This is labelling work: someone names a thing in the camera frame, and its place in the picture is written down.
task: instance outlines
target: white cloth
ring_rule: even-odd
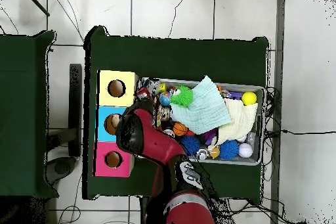
[[[247,135],[255,122],[257,103],[245,106],[242,101],[235,99],[225,99],[225,103],[233,122],[219,127],[218,141],[216,143],[217,138],[215,137],[208,146],[208,150],[223,144],[226,140],[235,140]]]

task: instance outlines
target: yellow box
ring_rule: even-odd
[[[121,97],[113,97],[108,92],[108,86],[113,80],[120,80],[125,85],[125,94]],[[134,93],[137,81],[138,76],[134,72],[99,70],[97,81],[97,87],[99,87],[98,104],[102,106],[129,107],[134,102]]]

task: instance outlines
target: green tablecloth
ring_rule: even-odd
[[[46,52],[54,32],[0,35],[0,195],[55,197],[45,180]]]
[[[139,77],[194,81],[208,75],[219,83],[266,85],[268,41],[265,37],[253,41],[118,37],[106,36],[104,28],[99,26],[86,36],[85,48],[84,136],[87,141],[83,149],[83,193],[89,198],[96,194],[149,196],[156,171],[154,163],[136,159],[129,178],[92,176],[97,70],[131,71]],[[220,197],[250,198],[259,203],[260,164],[203,166]]]

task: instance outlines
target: table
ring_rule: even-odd
[[[85,38],[83,197],[150,196],[156,165],[136,159],[129,178],[93,177],[97,70],[135,72],[139,77],[266,85],[268,40],[154,39],[108,36],[95,26]],[[259,203],[261,165],[203,164],[219,197],[250,198]]]

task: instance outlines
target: yellow ball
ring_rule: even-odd
[[[241,100],[243,101],[244,105],[255,104],[257,102],[257,96],[254,94],[254,92],[245,92],[241,97]]]

